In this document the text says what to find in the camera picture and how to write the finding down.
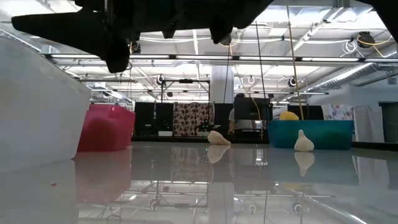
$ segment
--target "glossy white floor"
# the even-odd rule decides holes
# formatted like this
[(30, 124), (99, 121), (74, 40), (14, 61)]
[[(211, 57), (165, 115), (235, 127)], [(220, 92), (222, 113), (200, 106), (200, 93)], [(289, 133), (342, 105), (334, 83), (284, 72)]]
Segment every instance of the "glossy white floor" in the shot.
[(385, 151), (135, 142), (0, 180), (7, 224), (398, 220), (398, 153)]

